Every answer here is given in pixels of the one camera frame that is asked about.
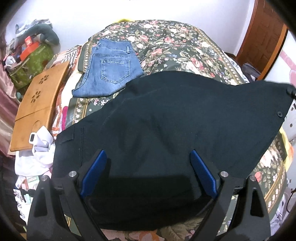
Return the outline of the black pants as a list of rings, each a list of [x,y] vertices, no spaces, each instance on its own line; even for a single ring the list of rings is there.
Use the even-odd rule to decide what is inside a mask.
[[[286,83],[228,85],[178,71],[134,79],[57,136],[52,176],[77,171],[102,149],[107,165],[85,199],[95,223],[124,231],[173,225],[210,201],[191,151],[246,178],[278,134],[294,91]]]

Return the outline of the white crumpled clothing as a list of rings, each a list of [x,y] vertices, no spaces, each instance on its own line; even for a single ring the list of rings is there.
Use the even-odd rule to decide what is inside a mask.
[[[54,138],[45,126],[31,133],[30,150],[16,151],[15,173],[18,176],[40,176],[50,170],[54,161]]]

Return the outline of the wooden lap board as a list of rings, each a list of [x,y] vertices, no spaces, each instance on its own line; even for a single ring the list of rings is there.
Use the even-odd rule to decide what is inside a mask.
[[[33,78],[16,114],[11,152],[31,149],[31,133],[42,126],[50,128],[57,95],[68,70],[69,62],[66,61]]]

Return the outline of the striped pink curtain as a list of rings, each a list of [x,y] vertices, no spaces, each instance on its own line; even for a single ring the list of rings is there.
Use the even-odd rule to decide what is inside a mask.
[[[16,89],[4,69],[3,59],[6,53],[5,32],[1,34],[1,155],[10,158],[10,142],[19,106]]]

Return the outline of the grey bag by door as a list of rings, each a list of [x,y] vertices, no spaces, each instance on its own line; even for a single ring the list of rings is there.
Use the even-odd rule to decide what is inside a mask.
[[[260,76],[260,72],[249,63],[244,63],[241,67],[242,73],[247,77],[249,82],[255,82]]]

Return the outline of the folded blue jeans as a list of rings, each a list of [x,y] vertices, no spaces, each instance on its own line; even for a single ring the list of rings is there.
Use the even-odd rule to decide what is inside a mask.
[[[131,80],[144,75],[129,41],[101,39],[93,48],[82,82],[72,90],[73,97],[110,96]]]

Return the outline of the green patterned storage bag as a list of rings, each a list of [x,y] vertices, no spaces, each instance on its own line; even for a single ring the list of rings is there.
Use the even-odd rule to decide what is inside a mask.
[[[36,75],[43,72],[53,55],[50,45],[41,44],[24,61],[20,61],[16,66],[11,67],[9,75],[16,90],[28,86]]]

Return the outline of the floral green bedspread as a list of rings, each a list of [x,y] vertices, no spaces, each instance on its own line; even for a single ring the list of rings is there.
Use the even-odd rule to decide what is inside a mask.
[[[67,128],[100,110],[115,95],[75,98],[71,91],[83,79],[91,55],[101,39],[131,42],[145,74],[160,71],[185,71],[231,85],[248,82],[241,68],[202,30],[189,24],[141,20],[114,23],[88,39],[81,47],[74,70],[62,92],[62,127]],[[276,233],[286,213],[286,171],[292,163],[293,148],[280,130],[252,174],[257,178],[270,215],[271,233]]]

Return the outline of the orange box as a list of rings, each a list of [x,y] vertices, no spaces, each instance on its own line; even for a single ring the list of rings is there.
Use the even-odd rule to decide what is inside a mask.
[[[38,42],[35,42],[35,43],[27,46],[27,48],[24,49],[24,51],[22,51],[22,53],[20,55],[21,61],[24,61],[27,58],[27,56],[29,56],[29,54],[34,52],[39,47],[39,45],[40,44]]]

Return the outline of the grey plush pillow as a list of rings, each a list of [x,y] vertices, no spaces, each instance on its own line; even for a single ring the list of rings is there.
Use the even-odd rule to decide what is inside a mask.
[[[45,24],[45,23],[39,23],[35,24],[32,27],[25,30],[23,34],[20,34],[18,37],[16,37],[16,42],[18,44],[22,44],[25,42],[25,39],[27,37],[32,36],[40,36],[41,42],[47,42],[51,45],[59,45],[60,40],[57,34],[53,31],[53,28],[51,25]]]

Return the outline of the brown wooden door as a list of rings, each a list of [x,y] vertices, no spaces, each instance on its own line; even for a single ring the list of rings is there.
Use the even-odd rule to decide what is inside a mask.
[[[236,56],[239,65],[251,64],[263,80],[272,68],[287,36],[288,28],[268,1],[255,1],[243,43]]]

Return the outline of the yellow headboard tube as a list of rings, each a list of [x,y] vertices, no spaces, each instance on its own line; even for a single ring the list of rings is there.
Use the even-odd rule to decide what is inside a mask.
[[[127,23],[127,22],[131,22],[131,20],[121,19],[121,20],[118,21],[118,23]]]

